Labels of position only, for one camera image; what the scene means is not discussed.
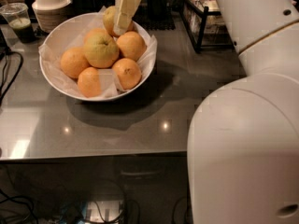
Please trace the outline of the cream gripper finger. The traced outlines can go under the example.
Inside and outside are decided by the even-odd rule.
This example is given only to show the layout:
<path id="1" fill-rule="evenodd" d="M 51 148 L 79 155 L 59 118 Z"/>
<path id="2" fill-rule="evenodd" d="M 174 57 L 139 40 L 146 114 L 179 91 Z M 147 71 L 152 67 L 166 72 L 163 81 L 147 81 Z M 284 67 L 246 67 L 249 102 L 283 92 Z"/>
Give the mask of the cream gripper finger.
<path id="1" fill-rule="evenodd" d="M 122 35 L 128 30 L 140 3 L 141 0 L 116 0 L 113 27 L 116 35 Z"/>

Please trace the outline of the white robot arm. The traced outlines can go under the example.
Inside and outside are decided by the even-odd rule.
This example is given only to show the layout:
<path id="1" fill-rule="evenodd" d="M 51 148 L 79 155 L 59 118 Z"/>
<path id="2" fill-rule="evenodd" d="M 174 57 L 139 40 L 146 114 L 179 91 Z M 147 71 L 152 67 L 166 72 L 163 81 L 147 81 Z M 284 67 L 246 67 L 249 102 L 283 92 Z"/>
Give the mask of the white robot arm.
<path id="1" fill-rule="evenodd" d="M 299 15 L 294 0 L 216 0 L 245 77 L 195 111 L 193 224 L 299 224 Z"/>

